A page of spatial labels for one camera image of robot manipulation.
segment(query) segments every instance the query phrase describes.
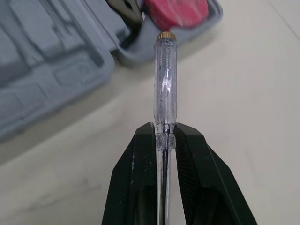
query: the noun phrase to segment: gold knurled cap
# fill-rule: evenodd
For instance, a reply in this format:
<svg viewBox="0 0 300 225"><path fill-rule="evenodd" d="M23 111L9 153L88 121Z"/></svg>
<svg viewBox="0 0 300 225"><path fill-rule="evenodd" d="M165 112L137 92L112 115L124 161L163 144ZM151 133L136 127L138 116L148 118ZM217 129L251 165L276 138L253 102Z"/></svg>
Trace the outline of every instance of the gold knurled cap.
<svg viewBox="0 0 300 225"><path fill-rule="evenodd" d="M170 38L172 39L173 41L176 41L176 36L175 34L173 34L172 32L169 32L169 31L164 31L164 32L161 32L156 41L160 40L160 39L163 39L163 38Z"/></svg>

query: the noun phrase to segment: clear plastic handle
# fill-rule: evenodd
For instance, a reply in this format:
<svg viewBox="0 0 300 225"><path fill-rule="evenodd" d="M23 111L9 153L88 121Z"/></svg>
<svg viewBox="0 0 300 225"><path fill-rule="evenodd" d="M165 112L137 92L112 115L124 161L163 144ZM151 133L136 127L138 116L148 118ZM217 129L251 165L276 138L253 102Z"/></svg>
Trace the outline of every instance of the clear plastic handle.
<svg viewBox="0 0 300 225"><path fill-rule="evenodd" d="M154 117L157 133L170 134L177 118L177 45L172 33L162 34L155 43Z"/></svg>

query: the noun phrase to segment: red tool handle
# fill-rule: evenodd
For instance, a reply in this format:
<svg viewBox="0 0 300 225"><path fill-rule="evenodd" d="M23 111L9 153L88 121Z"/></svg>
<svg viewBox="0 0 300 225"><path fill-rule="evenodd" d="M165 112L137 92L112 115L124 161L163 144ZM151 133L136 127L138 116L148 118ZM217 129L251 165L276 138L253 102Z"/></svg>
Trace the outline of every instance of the red tool handle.
<svg viewBox="0 0 300 225"><path fill-rule="evenodd" d="M206 0L146 0L148 13L162 30L172 27L192 28L208 15Z"/></svg>

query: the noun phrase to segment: black clamp jaw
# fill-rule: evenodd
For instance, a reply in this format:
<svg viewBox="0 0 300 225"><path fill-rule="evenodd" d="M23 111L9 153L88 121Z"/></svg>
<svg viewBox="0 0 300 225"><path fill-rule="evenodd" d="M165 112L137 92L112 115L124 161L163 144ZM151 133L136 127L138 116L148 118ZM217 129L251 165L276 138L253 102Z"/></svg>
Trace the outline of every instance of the black clamp jaw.
<svg viewBox="0 0 300 225"><path fill-rule="evenodd" d="M177 123L176 159L187 225L257 225L229 167L195 128ZM138 128L111 177L102 225L157 224L153 123Z"/></svg>

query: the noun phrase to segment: tool case compartment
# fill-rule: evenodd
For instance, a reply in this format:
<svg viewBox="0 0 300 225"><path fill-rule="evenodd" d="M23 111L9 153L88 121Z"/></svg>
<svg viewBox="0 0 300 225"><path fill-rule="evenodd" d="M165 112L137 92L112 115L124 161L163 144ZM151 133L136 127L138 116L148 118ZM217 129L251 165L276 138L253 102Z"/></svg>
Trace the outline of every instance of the tool case compartment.
<svg viewBox="0 0 300 225"><path fill-rule="evenodd" d="M194 30L172 30L179 45L222 17L209 0L210 16ZM125 65L154 58L160 30L146 16L128 48L130 29L105 0L0 1L0 140L105 83L112 54Z"/></svg>

